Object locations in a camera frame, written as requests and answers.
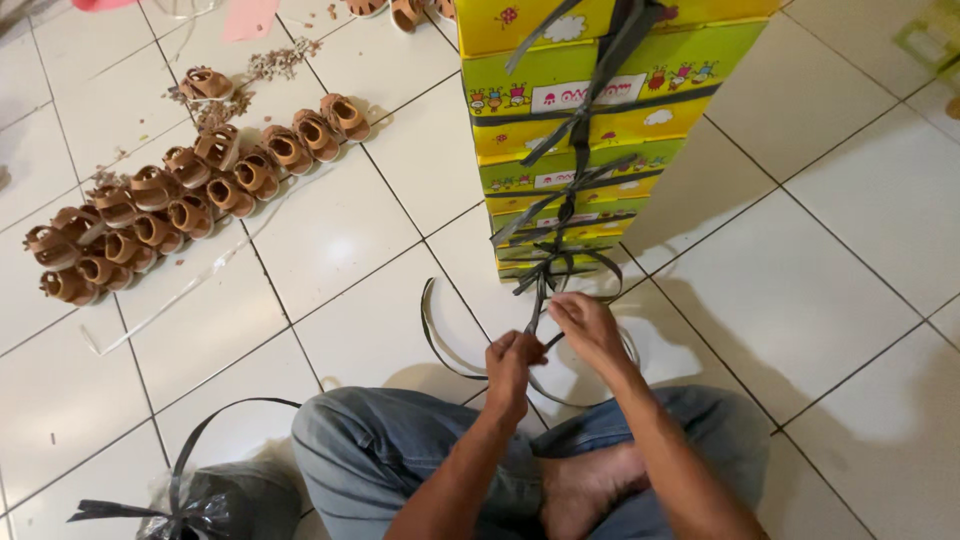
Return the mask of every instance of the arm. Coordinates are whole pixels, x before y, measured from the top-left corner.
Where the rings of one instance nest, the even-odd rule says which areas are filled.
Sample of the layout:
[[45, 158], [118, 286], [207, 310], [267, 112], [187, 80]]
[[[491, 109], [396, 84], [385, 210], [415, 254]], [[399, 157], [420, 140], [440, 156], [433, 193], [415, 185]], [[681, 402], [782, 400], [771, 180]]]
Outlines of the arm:
[[496, 463], [527, 413], [528, 366], [545, 362], [543, 345], [532, 335], [511, 331], [491, 344], [487, 349], [490, 387], [480, 416], [396, 514], [385, 540], [473, 537]]
[[767, 538], [750, 509], [686, 444], [683, 430], [627, 357], [610, 310], [581, 293], [558, 293], [549, 311], [570, 346], [613, 392], [677, 538]]

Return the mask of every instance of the hand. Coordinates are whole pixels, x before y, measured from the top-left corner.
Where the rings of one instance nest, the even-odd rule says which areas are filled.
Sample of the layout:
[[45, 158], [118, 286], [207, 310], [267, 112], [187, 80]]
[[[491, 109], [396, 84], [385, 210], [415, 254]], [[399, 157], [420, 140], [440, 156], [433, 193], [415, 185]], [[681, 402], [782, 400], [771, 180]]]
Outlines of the hand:
[[636, 371], [607, 306], [582, 292], [558, 292], [550, 298], [547, 311], [566, 334], [573, 351], [596, 370], [607, 385]]
[[534, 335], [508, 331], [487, 348], [487, 403], [484, 412], [515, 428], [527, 413], [529, 366], [546, 363], [545, 349]]

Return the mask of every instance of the tile floor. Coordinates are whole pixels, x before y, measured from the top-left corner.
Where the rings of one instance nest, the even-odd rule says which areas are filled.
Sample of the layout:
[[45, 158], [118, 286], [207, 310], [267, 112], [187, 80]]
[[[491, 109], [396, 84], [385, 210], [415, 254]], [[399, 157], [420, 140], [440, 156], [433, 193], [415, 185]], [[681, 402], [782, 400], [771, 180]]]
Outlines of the tile floor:
[[[612, 307], [648, 380], [724, 386], [767, 411], [759, 515], [773, 538], [948, 538], [960, 528], [960, 122], [943, 113], [949, 90], [889, 41], [925, 0], [784, 4], [614, 252], [627, 278]], [[134, 520], [64, 521], [81, 498], [145, 504], [187, 433], [237, 399], [361, 384], [482, 406], [483, 384], [447, 372], [417, 318], [437, 278], [434, 320], [470, 370], [532, 303], [493, 272], [455, 29], [432, 14], [408, 37], [386, 16], [352, 20], [338, 4], [332, 20], [318, 6], [283, 0], [265, 37], [223, 43], [224, 10], [184, 23], [152, 0], [95, 15], [60, 0], [0, 37], [3, 540], [131, 538]], [[336, 91], [370, 109], [373, 137], [285, 186], [297, 192], [273, 219], [222, 220], [133, 289], [84, 309], [43, 298], [23, 234], [78, 205], [98, 165], [133, 172], [191, 142], [187, 110], [160, 99], [174, 76], [197, 63], [239, 73], [300, 36], [322, 39], [319, 54], [292, 81], [256, 83], [234, 124], [285, 122]], [[118, 148], [130, 155], [117, 161]], [[86, 347], [80, 326], [106, 346], [248, 236], [129, 344]], [[551, 356], [535, 370], [550, 392], [607, 395], [565, 345]], [[578, 410], [530, 399], [530, 433]], [[291, 415], [237, 407], [194, 460], [250, 455]], [[308, 513], [298, 538], [322, 537]]]

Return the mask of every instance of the jeans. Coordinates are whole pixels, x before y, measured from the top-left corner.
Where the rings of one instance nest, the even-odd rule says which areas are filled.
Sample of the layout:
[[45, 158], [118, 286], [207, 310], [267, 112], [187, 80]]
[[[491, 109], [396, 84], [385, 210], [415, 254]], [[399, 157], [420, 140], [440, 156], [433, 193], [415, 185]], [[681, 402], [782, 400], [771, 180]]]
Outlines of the jeans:
[[[716, 476], [746, 505], [756, 507], [769, 441], [759, 408], [742, 396], [706, 386], [655, 393]], [[294, 420], [294, 453], [333, 540], [382, 538], [478, 414], [420, 392], [391, 388], [338, 388], [304, 404]], [[572, 457], [631, 440], [613, 400], [535, 439], [513, 435], [487, 489], [475, 537], [543, 538], [535, 457]], [[618, 503], [589, 536], [672, 537], [653, 489]]]

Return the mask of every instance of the foot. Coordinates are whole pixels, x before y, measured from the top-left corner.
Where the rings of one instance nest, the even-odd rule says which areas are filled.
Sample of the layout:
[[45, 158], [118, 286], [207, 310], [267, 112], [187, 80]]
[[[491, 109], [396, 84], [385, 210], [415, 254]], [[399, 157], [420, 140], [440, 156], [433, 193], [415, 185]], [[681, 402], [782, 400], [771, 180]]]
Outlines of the foot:
[[581, 540], [622, 495], [646, 487], [646, 466], [633, 443], [566, 459], [541, 459], [540, 522], [549, 540]]

